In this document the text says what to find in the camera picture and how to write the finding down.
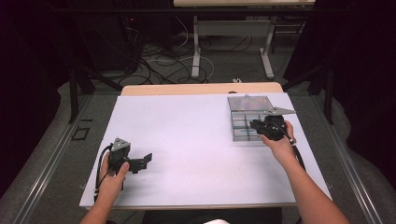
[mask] gray floor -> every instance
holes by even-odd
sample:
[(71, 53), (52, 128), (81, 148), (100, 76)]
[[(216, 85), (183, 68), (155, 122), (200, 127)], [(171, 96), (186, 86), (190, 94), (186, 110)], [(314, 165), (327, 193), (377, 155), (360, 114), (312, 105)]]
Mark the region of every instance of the gray floor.
[[(211, 47), (209, 49), (231, 49), (243, 38), (207, 37), (203, 39), (202, 45), (203, 47), (208, 46), (210, 41)], [(270, 54), (270, 60), (276, 74), (274, 81), (281, 84), (286, 82), (282, 76), (297, 40), (298, 36), (296, 35), (282, 35), (277, 38), (276, 52)], [(248, 41), (249, 38), (239, 46), (240, 49), (247, 46)], [(261, 43), (259, 38), (253, 38), (251, 46), (244, 51), (216, 52), (208, 51), (209, 49), (203, 51), (202, 56), (210, 62), (202, 60), (201, 66), (208, 74), (214, 71), (209, 82), (227, 83), (232, 82), (235, 77), (241, 78), (243, 82), (269, 81), (264, 76), (257, 50)], [(147, 48), (145, 53), (152, 53), (152, 49), (154, 48)], [(175, 51), (181, 53), (188, 50), (184, 47), (175, 47)], [(157, 56), (146, 57), (146, 59), (156, 59)], [(191, 52), (181, 58), (188, 56), (191, 56)], [(169, 58), (162, 56), (161, 59), (167, 60)], [(191, 64), (191, 60), (183, 61), (183, 63)], [(180, 64), (171, 66), (150, 64), (165, 76), (182, 68)], [(115, 73), (106, 75), (114, 77)], [(134, 75), (147, 76), (148, 72), (144, 68), (138, 69)], [(185, 77), (186, 75), (186, 72), (180, 72), (170, 78), (176, 81), (179, 77)], [(160, 83), (160, 80), (155, 78), (152, 80), (156, 84)], [(121, 84), (132, 85), (141, 81), (142, 78), (130, 77), (123, 80)], [(49, 126), (46, 134), (12, 186), (0, 200), (0, 223), (12, 223), (13, 221), (16, 221), (16, 223), (76, 223), (86, 214), (85, 209), (78, 207), (82, 194), (82, 189), (79, 186), (88, 179), (94, 157), (106, 130), (106, 122), (119, 94), (103, 83), (95, 81), (94, 83), (97, 88), (95, 95), (83, 96), (81, 94), (79, 96), (82, 111), (74, 126), (67, 124), (70, 115), (68, 84), (59, 89), (62, 95), (62, 103), (55, 120)], [(187, 83), (194, 83), (194, 80), (188, 80)], [(326, 181), (332, 184), (330, 191), (333, 199), (352, 223), (370, 223), (361, 209), (361, 203), (356, 197), (356, 190), (351, 187), (350, 180), (340, 165), (337, 153), (334, 151), (333, 139), (330, 138), (325, 120), (317, 109), (316, 101), (320, 101), (321, 97), (313, 99), (313, 97), (308, 96), (306, 93), (307, 84), (303, 83), (296, 86), (290, 89), (288, 93), (298, 111), (299, 119), (317, 158), (319, 168)], [(333, 116), (335, 122), (333, 127), (340, 139), (345, 142), (350, 127), (343, 108), (337, 102), (334, 102)], [(83, 121), (82, 119), (92, 119), (92, 121)], [(68, 133), (74, 133), (77, 126), (90, 128), (85, 141), (73, 141), (73, 137), (67, 135)], [(63, 148), (63, 150), (54, 153), (56, 148)], [(352, 151), (348, 151), (382, 222), (396, 223), (396, 217), (393, 215), (393, 211), (396, 211), (394, 189), (370, 162)], [(32, 198), (29, 197), (32, 196), (32, 189), (36, 200), (26, 201), (26, 199)], [(110, 219), (118, 223), (140, 223), (144, 211), (138, 211), (131, 217), (132, 213), (132, 211), (113, 211)], [(284, 209), (284, 223), (294, 223), (297, 218), (296, 208)]]

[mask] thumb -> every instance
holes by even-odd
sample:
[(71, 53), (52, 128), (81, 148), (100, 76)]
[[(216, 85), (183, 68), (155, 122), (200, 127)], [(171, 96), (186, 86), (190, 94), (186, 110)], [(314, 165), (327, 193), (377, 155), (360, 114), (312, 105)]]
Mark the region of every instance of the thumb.
[(129, 171), (129, 163), (126, 161), (120, 168), (119, 173), (117, 174), (117, 179), (124, 180), (124, 177)]

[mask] person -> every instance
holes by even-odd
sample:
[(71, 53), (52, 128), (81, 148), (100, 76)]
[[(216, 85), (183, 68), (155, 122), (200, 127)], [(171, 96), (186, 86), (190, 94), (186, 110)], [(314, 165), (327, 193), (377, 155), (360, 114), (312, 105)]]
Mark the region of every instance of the person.
[[(285, 122), (289, 137), (296, 142), (292, 125), (288, 121)], [(337, 205), (327, 197), (297, 161), (290, 140), (286, 136), (278, 141), (270, 140), (262, 134), (260, 138), (265, 145), (271, 148), (275, 159), (285, 170), (304, 224), (349, 223), (347, 217)], [(104, 162), (102, 163), (101, 178), (106, 175), (108, 169), (108, 155), (108, 153), (105, 155)], [(128, 172), (128, 168), (129, 164), (125, 162), (116, 176), (105, 176), (99, 188), (96, 203), (82, 219), (81, 223), (106, 223), (110, 209), (120, 194), (122, 181)], [(214, 220), (214, 222), (210, 223), (228, 222)]]

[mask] white desk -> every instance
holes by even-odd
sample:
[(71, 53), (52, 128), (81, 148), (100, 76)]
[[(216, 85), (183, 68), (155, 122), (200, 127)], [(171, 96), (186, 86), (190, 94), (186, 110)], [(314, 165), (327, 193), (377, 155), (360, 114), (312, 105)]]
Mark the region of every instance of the white desk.
[[(190, 85), (177, 86), (186, 90)], [(200, 88), (204, 90), (205, 86), (211, 89), (222, 84), (205, 84)], [(235, 87), (225, 86), (229, 90)], [(293, 109), (286, 93), (250, 95), (266, 95), (274, 106)], [(148, 210), (295, 205), (289, 180), (270, 149), (258, 141), (233, 142), (227, 96), (230, 94), (207, 92), (120, 96), (98, 148), (80, 206), (89, 208), (93, 205), (97, 159), (100, 151), (116, 137), (131, 142), (131, 159), (142, 158), (149, 153), (153, 153), (153, 158), (147, 170), (127, 175), (124, 190), (114, 208)], [(297, 116), (287, 115), (285, 119), (294, 125), (297, 147), (307, 172), (330, 197)]]
[[(175, 7), (275, 7), (313, 5), (315, 0), (175, 0)], [(192, 61), (192, 77), (199, 76), (201, 50), (199, 35), (257, 35), (266, 36), (260, 49), (264, 72), (268, 79), (275, 75), (268, 59), (268, 51), (276, 26), (276, 17), (270, 21), (198, 21), (194, 16), (194, 56)]]

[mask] person's right arm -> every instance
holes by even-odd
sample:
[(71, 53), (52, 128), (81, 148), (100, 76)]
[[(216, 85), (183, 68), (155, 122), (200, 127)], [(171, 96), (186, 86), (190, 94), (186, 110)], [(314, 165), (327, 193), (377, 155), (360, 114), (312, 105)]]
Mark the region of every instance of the person's right arm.
[[(294, 138), (291, 124), (288, 121), (286, 124), (289, 136)], [(349, 223), (337, 205), (327, 197), (297, 161), (286, 136), (279, 141), (269, 140), (264, 135), (261, 135), (261, 139), (271, 148), (274, 157), (285, 169), (304, 224)]]

